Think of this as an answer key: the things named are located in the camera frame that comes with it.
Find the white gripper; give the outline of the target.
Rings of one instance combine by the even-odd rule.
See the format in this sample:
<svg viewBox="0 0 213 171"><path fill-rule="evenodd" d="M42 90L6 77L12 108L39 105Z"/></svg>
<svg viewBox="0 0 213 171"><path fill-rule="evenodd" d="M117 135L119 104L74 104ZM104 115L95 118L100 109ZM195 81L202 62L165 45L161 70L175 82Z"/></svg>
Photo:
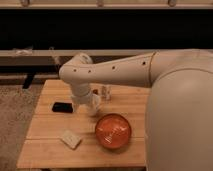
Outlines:
<svg viewBox="0 0 213 171"><path fill-rule="evenodd" d="M91 117L96 116L100 107L101 97L93 92L89 92L84 96L71 96L73 103L73 111L77 112L81 105L84 105L87 114Z"/></svg>

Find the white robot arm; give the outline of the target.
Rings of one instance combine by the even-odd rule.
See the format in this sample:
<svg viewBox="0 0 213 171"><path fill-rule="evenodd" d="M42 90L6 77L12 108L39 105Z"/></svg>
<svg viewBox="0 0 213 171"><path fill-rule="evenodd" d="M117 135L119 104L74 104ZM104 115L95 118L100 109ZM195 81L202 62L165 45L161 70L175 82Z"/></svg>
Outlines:
<svg viewBox="0 0 213 171"><path fill-rule="evenodd" d="M213 171L213 53L155 51L95 64L80 53L59 70L75 105L89 105L92 83L146 87L147 171Z"/></svg>

